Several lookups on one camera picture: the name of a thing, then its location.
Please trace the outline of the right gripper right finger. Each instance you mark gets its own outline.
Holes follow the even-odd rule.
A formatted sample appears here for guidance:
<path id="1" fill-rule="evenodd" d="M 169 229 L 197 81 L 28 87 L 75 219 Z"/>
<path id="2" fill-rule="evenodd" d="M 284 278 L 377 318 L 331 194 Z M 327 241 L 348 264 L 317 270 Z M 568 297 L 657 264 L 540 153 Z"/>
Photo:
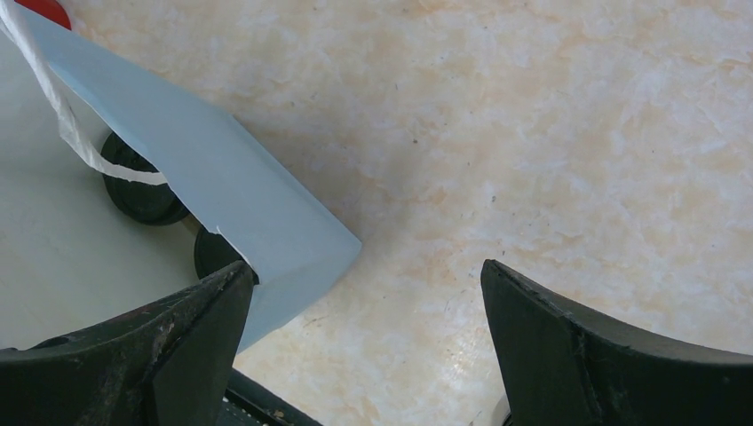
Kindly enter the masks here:
<path id="1" fill-rule="evenodd" d="M 751 424 L 749 355 L 634 327 L 493 259 L 480 286 L 505 424 Z"/>

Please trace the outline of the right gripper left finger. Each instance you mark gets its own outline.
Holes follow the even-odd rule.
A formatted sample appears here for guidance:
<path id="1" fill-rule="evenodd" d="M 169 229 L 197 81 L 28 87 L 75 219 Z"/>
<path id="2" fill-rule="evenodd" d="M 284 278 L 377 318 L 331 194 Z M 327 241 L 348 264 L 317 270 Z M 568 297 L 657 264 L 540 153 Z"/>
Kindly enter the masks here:
<path id="1" fill-rule="evenodd" d="M 2 424 L 215 424 L 254 286 L 236 262 L 94 326 L 2 350 Z"/>

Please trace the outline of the black coffee cup lid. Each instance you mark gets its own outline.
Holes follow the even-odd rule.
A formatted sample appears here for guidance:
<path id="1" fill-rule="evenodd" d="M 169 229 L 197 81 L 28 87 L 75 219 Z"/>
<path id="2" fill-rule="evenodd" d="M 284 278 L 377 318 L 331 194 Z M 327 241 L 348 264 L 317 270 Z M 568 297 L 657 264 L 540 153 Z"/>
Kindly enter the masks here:
<path id="1" fill-rule="evenodd" d="M 194 269 L 199 280 L 236 261 L 250 266 L 221 234 L 211 233 L 203 226 L 196 234 L 193 256 Z"/>

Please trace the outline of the light blue paper bag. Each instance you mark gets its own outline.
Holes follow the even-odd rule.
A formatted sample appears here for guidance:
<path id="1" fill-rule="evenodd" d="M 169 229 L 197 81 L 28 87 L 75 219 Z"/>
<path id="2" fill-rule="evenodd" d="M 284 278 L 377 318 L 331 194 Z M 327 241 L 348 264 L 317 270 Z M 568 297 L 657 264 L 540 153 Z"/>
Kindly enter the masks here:
<path id="1" fill-rule="evenodd" d="M 255 271 L 241 349 L 325 296 L 359 255 L 361 242 L 228 112 L 13 1 L 1 4 L 1 28 L 87 166 L 168 185 Z M 67 91 L 153 170 L 104 159 L 83 134 Z"/>

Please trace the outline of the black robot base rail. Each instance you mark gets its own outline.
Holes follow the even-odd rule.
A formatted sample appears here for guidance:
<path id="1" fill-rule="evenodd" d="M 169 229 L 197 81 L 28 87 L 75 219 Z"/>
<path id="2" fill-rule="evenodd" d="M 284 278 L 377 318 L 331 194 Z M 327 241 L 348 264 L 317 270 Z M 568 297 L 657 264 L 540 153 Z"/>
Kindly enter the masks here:
<path id="1" fill-rule="evenodd" d="M 321 426 L 321 423 L 233 369 L 216 425 Z"/>

